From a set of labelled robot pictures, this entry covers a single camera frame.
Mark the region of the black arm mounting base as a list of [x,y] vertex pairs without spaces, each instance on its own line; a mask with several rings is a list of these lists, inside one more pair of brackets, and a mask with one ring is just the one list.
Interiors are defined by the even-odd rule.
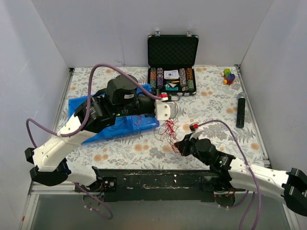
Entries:
[[237,189],[227,178],[209,170],[99,169],[100,182],[89,189],[105,202],[177,201],[214,202],[216,194],[233,197]]

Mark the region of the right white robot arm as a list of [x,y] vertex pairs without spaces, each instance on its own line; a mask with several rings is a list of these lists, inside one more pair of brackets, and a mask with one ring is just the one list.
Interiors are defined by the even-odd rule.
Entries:
[[300,169],[279,171],[247,165],[243,160],[217,150],[209,139],[200,139],[198,133],[185,135],[175,147],[182,156],[192,155],[209,166],[210,171],[219,176],[220,189],[226,191],[232,187],[260,192],[286,204],[301,216],[307,215],[307,176]]

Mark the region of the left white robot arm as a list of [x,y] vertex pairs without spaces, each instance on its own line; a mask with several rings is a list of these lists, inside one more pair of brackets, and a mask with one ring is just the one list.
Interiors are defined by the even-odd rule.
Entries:
[[87,139],[113,126],[117,117],[156,115],[156,99],[149,92],[138,94],[133,81],[133,76],[125,78],[122,75],[110,80],[107,88],[90,94],[46,143],[27,148],[26,159],[33,164],[31,179],[46,186],[70,181],[98,191],[102,186],[98,170],[70,162],[66,157]]

